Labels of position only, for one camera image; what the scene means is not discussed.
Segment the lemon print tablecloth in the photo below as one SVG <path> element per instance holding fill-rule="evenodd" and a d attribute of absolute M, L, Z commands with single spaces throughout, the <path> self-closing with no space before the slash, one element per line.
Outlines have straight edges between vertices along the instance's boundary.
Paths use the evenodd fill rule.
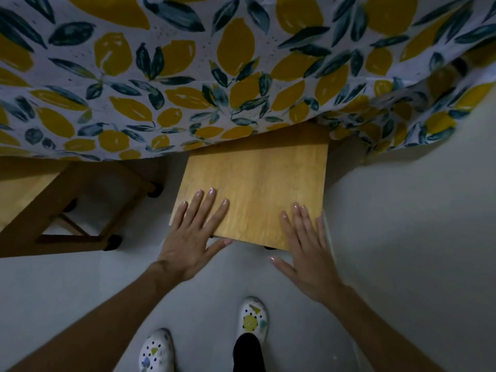
<path fill-rule="evenodd" d="M 0 0 L 0 157 L 154 158 L 314 119 L 442 141 L 496 85 L 496 0 Z"/>

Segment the dark wooden stool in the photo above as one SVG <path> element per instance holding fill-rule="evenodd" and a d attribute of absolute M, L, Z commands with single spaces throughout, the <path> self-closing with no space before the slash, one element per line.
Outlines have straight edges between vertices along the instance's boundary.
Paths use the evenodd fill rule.
<path fill-rule="evenodd" d="M 91 236 L 65 213 L 102 174 L 116 174 L 134 193 L 102 231 Z M 123 222 L 146 196 L 157 198 L 163 189 L 162 183 L 148 181 L 118 161 L 0 157 L 0 258 L 116 250 Z"/>

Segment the white patterned right clog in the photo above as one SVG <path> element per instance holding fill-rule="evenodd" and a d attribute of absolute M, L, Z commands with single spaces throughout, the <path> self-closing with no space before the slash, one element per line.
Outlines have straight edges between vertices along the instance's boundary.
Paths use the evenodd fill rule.
<path fill-rule="evenodd" d="M 254 296 L 245 298 L 239 310 L 236 339 L 241 335 L 251 334 L 261 345 L 264 345 L 268 329 L 269 316 L 264 303 Z"/>

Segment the person's right forearm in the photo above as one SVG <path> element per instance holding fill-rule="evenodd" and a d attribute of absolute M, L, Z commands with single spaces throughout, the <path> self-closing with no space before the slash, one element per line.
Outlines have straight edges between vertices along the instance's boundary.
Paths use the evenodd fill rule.
<path fill-rule="evenodd" d="M 352 288 L 331 286 L 324 291 L 321 302 L 338 318 L 375 372 L 445 372 Z"/>

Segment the person's left hand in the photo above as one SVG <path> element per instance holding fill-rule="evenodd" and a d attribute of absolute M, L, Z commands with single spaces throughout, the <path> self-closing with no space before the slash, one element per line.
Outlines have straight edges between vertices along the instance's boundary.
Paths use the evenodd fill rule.
<path fill-rule="evenodd" d="M 207 248 L 208 240 L 214 235 L 229 209 L 229 200 L 224 199 L 213 215 L 216 216 L 217 228 L 214 232 L 194 232 L 191 230 L 191 220 L 194 217 L 190 202 L 184 218 L 187 228 L 182 232 L 168 232 L 158 263 L 165 269 L 166 281 L 173 286 L 192 279 L 206 264 L 202 264 L 202 255 Z"/>

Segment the black trouser leg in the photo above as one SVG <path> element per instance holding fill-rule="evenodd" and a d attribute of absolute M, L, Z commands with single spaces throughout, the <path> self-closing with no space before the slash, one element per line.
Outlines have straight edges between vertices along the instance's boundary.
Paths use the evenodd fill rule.
<path fill-rule="evenodd" d="M 232 353 L 232 372 L 266 372 L 261 344 L 254 334 L 240 335 Z"/>

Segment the person's left forearm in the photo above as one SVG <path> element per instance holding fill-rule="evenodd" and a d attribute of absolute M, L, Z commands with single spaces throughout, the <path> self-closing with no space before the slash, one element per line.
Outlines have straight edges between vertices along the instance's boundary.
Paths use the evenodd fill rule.
<path fill-rule="evenodd" d="M 113 372 L 139 327 L 187 268 L 152 263 L 124 289 L 6 372 Z"/>

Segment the white patterned clog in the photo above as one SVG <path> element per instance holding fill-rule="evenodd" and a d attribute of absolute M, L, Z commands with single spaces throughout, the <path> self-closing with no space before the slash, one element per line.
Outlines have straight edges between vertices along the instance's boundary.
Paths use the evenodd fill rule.
<path fill-rule="evenodd" d="M 261 345 L 264 345 L 268 329 L 269 316 L 264 303 L 254 296 L 245 298 L 239 310 L 236 339 L 241 335 L 251 334 Z"/>
<path fill-rule="evenodd" d="M 175 372 L 175 350 L 170 331 L 154 331 L 141 347 L 138 360 L 140 372 Z"/>

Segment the white patterned left clog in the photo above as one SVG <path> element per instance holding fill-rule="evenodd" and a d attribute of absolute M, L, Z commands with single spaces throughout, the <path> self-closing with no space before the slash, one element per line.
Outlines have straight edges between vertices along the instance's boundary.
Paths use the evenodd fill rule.
<path fill-rule="evenodd" d="M 170 331 L 154 331 L 141 347 L 138 360 L 140 372 L 175 372 L 175 350 Z"/>

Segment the light wooden stool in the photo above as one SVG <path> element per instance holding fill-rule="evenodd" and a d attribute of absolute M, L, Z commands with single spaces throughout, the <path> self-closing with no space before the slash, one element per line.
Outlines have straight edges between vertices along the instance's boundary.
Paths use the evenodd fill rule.
<path fill-rule="evenodd" d="M 193 150 L 170 221 L 183 201 L 213 187 L 213 211 L 230 201 L 214 236 L 288 250 L 280 213 L 292 216 L 298 202 L 312 221 L 321 215 L 329 143 L 328 126 L 303 122 Z"/>

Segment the person's right hand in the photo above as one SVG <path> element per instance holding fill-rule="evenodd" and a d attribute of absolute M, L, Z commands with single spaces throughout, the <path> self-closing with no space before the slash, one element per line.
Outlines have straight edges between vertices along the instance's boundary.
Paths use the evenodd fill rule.
<path fill-rule="evenodd" d="M 299 283 L 294 285 L 307 297 L 331 311 L 340 302 L 345 286 L 338 275 L 329 246 L 323 249 L 319 245 L 317 224 L 314 225 L 311 219 L 311 245 L 301 245 L 294 230 L 293 212 L 292 221 L 285 211 L 281 212 L 280 223 L 293 259 L 291 265 L 299 276 Z"/>

